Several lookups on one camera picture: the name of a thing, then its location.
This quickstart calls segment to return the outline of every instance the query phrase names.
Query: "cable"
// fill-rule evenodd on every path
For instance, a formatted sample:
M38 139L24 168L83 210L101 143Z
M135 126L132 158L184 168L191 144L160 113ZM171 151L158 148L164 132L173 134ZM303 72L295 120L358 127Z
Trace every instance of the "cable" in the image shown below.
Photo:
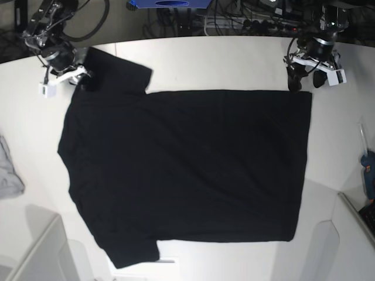
M231 2L229 2L229 4L227 4L227 6L225 7L225 9L223 9L222 5L219 3L221 13L218 12L218 11L216 11L216 13L219 14L220 16L222 16L222 17L224 17L224 18L230 20L230 21L231 21L231 27L232 27L232 30L236 33L236 35L240 35L240 34L238 33L238 30L234 28L233 23L235 22L235 23L238 23L238 24L240 24L240 25L243 25L243 23L240 22L240 21L238 21L238 20L233 19L233 17L234 17L234 16L241 16L241 15L234 15L233 13L228 12L229 7L230 7L233 3L234 3L233 0L232 0Z
M63 33L63 38L68 40L68 41L72 41L72 42L81 42L81 41L85 41L85 40L91 38L95 33L97 33L98 30L102 27L105 20L107 19L107 16L110 12L110 0L104 0L104 3L105 3L105 8L104 8L103 16L101 17L98 25L93 29L93 31L91 31L90 33L88 33L88 34L86 34L85 36L82 36L82 37L71 37L71 36Z
M34 50L33 53L37 57L37 59L42 63L43 67L48 67Z
M63 19L58 20L57 22L55 22L54 24L52 24L50 27L46 28L46 30L43 31L41 34L36 35L36 36L40 36L40 35L46 33L47 31L51 30L53 27L55 27L55 26L58 25L59 23L62 23L62 22L64 22L64 21L70 19L72 16L73 16L73 15L69 15L69 16L66 16L66 17L63 18Z
M156 9L156 16L158 18L159 25L161 25L163 27L162 30L159 30L159 37L165 37L166 36L166 27L167 27L167 24L164 21L164 16L162 14L162 9L163 8Z
M147 24L144 24L142 26L142 34L143 34L144 38L146 38L146 39L157 38L157 36L152 31L152 26L154 24L156 24L157 22L158 22L158 20L155 20L155 21L151 22L150 9L147 9Z
M297 37L293 37L293 39L291 40L291 42L289 43L289 46L288 46L288 50L287 50L287 65L288 65L288 68L291 70L291 59L290 59L290 52L291 52L291 47L293 45L293 42L295 41Z
M91 0L87 0L84 4L82 4L82 6L81 7L79 7L78 9L77 9L77 11L76 12L78 12L79 10L82 10L89 2L90 2Z
M306 75L309 75L311 72L313 72L314 70L316 70L316 68L320 65L320 63L321 63L321 61L319 61L319 62L316 64L316 66L313 67L312 70L310 70L309 72L307 72Z
M48 79L49 69L50 69L50 66L47 66L46 74L45 74L45 80L44 80L45 85L47 85L48 81L49 81L49 79Z
M278 18L277 20L273 17L273 15L270 15L270 18L272 19L272 21L274 22L274 25L275 25L275 28L276 28L276 32L273 36L276 36L277 34L281 34L281 31L280 31L280 28L279 28L279 23L280 21L282 20L282 18Z
M213 10L213 21L214 21L214 24L215 24L215 30L216 30L217 35L223 35L223 33L221 32L219 26L216 23L216 11L217 11L217 4L218 3L219 3L219 0L216 0L215 1L215 7L214 7L214 10Z
M207 15L204 17L204 26L203 26L203 31L206 36L210 36L207 32L207 18L209 17L209 11L207 11Z
M173 36L176 37L175 30L175 18L171 19L171 13L168 8L159 8L156 10L156 15L158 17L159 24L163 27L164 37L166 37L166 27L170 27Z

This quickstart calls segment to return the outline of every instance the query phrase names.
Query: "black cable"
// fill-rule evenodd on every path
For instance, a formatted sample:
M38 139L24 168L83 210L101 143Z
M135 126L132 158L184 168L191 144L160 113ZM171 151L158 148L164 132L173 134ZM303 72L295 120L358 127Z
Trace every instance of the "black cable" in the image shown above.
M46 73L45 73L45 80L44 80L45 85L47 85L48 81L49 81L49 79L48 79L49 68L50 68L50 66L47 66Z
M219 0L215 0L215 7L214 7L214 10L213 10L213 22L215 23L215 29L216 29L217 35L223 35L223 33L221 32L219 26L216 23L216 11L217 11L217 3L218 2L219 2Z
M164 21L164 15L163 15L163 8L156 9L156 17L158 18L159 25L162 26L162 29L159 30L159 36L158 37L165 37L166 36L166 23Z
M77 9L77 12L79 11L79 10L82 10L89 2L90 2L91 0L87 0L84 4L82 4L82 6L81 7L79 7L78 9Z
M291 47L293 45L293 42L295 41L297 37L293 37L293 39L291 40L291 42L289 43L289 46L288 46L288 50L287 50L287 65L288 65L288 68L291 70L291 59L290 59L290 52L291 52Z
M46 30L45 30L44 32L42 32L41 34L36 35L36 36L40 36L40 35L46 33L47 31L49 31L49 30L51 30L52 28L54 28L56 25L58 25L58 24L60 24L60 23L62 23L62 22L64 22L64 21L70 19L72 16L73 16L73 15L69 15L69 16L66 16L66 17L63 18L63 19L58 20L57 22L55 22L54 24L52 24L51 26L49 26L48 28L46 28Z
M71 36L63 33L63 38L68 40L68 41L72 41L72 42L81 42L81 41L85 41L85 40L91 38L95 33L97 33L98 30L102 27L105 20L107 19L107 16L110 12L110 0L104 0L104 3L105 3L105 8L104 8L103 16L101 17L98 25L93 29L93 31L91 31L90 33L88 33L88 34L86 34L85 36L82 36L82 37L71 37Z
M316 66L313 67L312 70L310 70L309 72L307 72L307 75L309 75L311 72L313 72L314 70L316 70L316 68L320 65L321 61L319 61Z
M230 15L230 16L241 16L241 15L235 15L234 13L232 13L233 9L231 9L231 12L230 12L230 13L228 12L228 9L229 9L229 7L232 6L232 4L234 4L234 1L233 1L233 0L232 0L231 2L229 2L229 4L225 7L224 12L225 12L227 15Z
M277 34L281 34L281 31L280 31L280 28L279 28L279 23L280 23L280 21L281 21L281 19L282 18L279 18L278 17L278 19L276 20L275 18L274 18L274 15L275 15L275 13L273 14L273 15L270 15L270 18L272 19L272 21L274 22L274 25L275 25L275 28L276 28L276 32L275 32L275 34L274 34L274 36L276 36Z
M35 51L33 51L33 53L37 57L37 59L42 63L43 67L48 67Z
M226 14L226 13L219 13L219 12L218 12L218 14L219 14L220 16L223 16L223 17L226 18L226 19L231 20L232 22L239 23L239 24L242 25L242 22L239 22L239 21L233 19L232 16L230 16L230 15L228 15L228 14Z
M147 39L157 38L157 36L152 31L153 25L156 24L157 22L158 20L151 22L150 9L147 9L147 24L144 24L142 27L142 33L144 37L146 37Z
M158 16L159 24L163 27L164 37L166 36L166 28L170 27L172 29L173 36L176 37L175 30L175 19L171 19L171 13L168 8L159 8L156 10L156 15Z
M251 19L249 19L247 17L247 15L244 13L244 7L247 8L248 10L250 10L251 12ZM251 9L249 9L248 7L245 6L245 4L241 1L241 6L240 6L240 12L241 12L241 16L244 16L247 20L249 21L253 21L253 11Z
M217 3L218 3L218 5L219 5L219 9L220 9L220 12L218 12L218 11L216 11L216 14L219 14L220 16L223 16L224 18L226 18L223 14L222 14L222 12L224 11L223 10L223 6L221 5L221 3L217 0Z

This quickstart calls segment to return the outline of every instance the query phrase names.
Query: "t-shirt sleeve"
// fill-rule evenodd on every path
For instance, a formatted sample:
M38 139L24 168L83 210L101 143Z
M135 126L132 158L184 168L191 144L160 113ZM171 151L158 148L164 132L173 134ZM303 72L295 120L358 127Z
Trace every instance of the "t-shirt sleeve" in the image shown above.
M116 207L108 194L96 188L96 184L102 183L100 180L95 183L95 177L91 174L90 179L81 181L72 174L70 178L71 188L76 184L82 185L78 193L71 192L71 195L97 245L105 250L116 268L159 260L156 240L137 231L116 214Z
M150 68L95 48L89 48L83 65L93 74L85 88L101 95L145 94L152 74Z

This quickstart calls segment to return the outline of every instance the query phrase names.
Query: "white table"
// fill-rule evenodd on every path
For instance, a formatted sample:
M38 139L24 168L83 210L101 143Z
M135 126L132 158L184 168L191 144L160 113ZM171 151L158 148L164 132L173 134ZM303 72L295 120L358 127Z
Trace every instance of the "white table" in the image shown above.
M187 37L99 48L153 69L148 92L287 90L282 58L289 42L275 37ZM362 120L375 148L375 49L348 44L337 44L337 48L347 84L316 90L311 77L304 82L304 90L314 96L295 239L288 244L159 243L162 255L180 256L184 280L298 280L311 232L316 223L332 218L336 192L345 191L357 208L363 204L357 122ZM76 212L67 192L69 177L56 152L73 87L61 85L56 98L44 99L38 94L44 71L35 57L0 65L0 133L6 137L16 170L26 184L23 196L0 201L0 236L8 241L0 255L11 252L17 259L22 247L30 243L25 206L38 205L61 213L68 238L85 245L95 276L107 281L108 268L98 266L106 263L105 255ZM5 229L1 225L13 226ZM15 242L11 240L14 233L26 236Z

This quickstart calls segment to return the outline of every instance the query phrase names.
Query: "gray cloth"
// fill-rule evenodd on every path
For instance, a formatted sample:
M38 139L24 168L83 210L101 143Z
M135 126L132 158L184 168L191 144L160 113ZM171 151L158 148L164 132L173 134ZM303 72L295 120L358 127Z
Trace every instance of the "gray cloth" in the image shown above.
M16 175L11 154L3 136L0 136L0 199L21 195L25 189Z

